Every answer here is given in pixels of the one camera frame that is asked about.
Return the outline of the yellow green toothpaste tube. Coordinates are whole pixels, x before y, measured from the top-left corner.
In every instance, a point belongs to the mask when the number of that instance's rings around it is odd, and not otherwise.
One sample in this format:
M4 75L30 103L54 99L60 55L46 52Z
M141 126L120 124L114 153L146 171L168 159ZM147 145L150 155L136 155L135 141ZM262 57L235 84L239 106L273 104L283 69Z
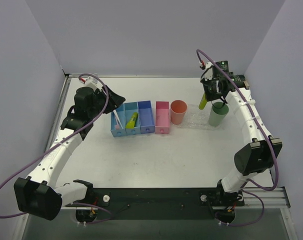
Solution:
M131 117L130 117L128 123L127 123L126 126L125 126L125 128L126 128L126 129L134 129L134 128L135 128L135 125L136 125L137 118L138 118L138 112L134 112L134 113L131 115Z
M206 96L206 93L204 92L202 97L201 97L201 100L200 100L200 103L198 105L198 109L199 110L203 110L205 108L205 106L207 105L207 96Z

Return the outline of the green plastic cup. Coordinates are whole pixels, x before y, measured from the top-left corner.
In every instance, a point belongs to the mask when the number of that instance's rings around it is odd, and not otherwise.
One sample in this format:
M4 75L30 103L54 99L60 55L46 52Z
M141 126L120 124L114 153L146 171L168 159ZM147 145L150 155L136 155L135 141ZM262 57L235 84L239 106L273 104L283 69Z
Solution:
M224 102L214 102L212 104L208 124L212 127L217 127L229 112L229 107Z

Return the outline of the orange plastic cup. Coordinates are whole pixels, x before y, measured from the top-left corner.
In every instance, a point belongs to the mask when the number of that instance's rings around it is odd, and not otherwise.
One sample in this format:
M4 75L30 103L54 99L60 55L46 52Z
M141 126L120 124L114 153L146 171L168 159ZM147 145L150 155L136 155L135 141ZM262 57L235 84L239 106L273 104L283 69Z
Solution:
M170 120L173 125L182 123L188 106L182 100L174 100L170 105Z

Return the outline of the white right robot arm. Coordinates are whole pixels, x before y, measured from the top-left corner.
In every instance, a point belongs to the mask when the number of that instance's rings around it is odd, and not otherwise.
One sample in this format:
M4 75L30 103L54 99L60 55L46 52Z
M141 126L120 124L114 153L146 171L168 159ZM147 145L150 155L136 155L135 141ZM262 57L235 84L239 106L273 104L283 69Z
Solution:
M230 72L227 61L215 64L201 61L200 68L204 71L200 77L204 94L199 108L203 109L206 103L213 101L218 104L212 107L215 112L228 107L243 135L244 147L234 155L234 167L221 180L226 193L237 192L254 176L274 166L283 143L265 127L244 75Z

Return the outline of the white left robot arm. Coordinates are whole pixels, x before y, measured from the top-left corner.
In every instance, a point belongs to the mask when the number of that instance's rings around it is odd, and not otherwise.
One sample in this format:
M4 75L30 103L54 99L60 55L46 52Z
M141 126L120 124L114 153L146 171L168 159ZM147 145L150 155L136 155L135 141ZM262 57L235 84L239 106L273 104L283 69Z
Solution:
M26 178L14 183L14 193L21 212L46 220L53 220L61 207L74 202L88 206L95 202L93 184L74 180L57 187L57 180L74 150L85 140L94 126L93 120L109 114L125 102L108 86L94 89L84 86L76 90L74 105L62 121L52 151L42 158Z

